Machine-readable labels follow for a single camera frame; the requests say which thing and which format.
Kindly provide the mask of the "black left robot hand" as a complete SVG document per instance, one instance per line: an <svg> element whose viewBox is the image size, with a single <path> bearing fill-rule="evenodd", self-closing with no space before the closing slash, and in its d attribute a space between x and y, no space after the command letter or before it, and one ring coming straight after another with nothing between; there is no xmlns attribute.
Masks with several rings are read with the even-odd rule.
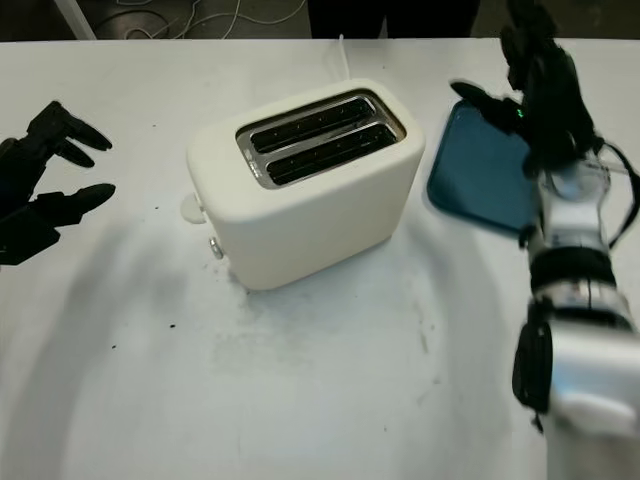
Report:
<svg viewBox="0 0 640 480"><path fill-rule="evenodd" d="M35 195L36 185L48 161L58 156L82 167L95 162L79 144L105 152L111 141L93 126L75 117L58 101L50 102L29 123L26 135L1 143L1 216L3 218L24 207L53 227L76 225L82 217L106 203L116 187L101 183L66 195L50 192Z"/></svg>

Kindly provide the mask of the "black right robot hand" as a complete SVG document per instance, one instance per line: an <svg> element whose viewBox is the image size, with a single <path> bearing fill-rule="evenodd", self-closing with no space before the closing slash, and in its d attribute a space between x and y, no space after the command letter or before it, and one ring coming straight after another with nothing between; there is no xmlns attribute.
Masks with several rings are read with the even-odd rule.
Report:
<svg viewBox="0 0 640 480"><path fill-rule="evenodd" d="M511 23L500 33L508 82L516 101L493 97L462 80L450 83L460 98L498 130L521 137L529 147L523 173L533 179L557 172L597 151L602 141L582 98L572 57L556 42L557 27L537 1L509 1Z"/></svg>

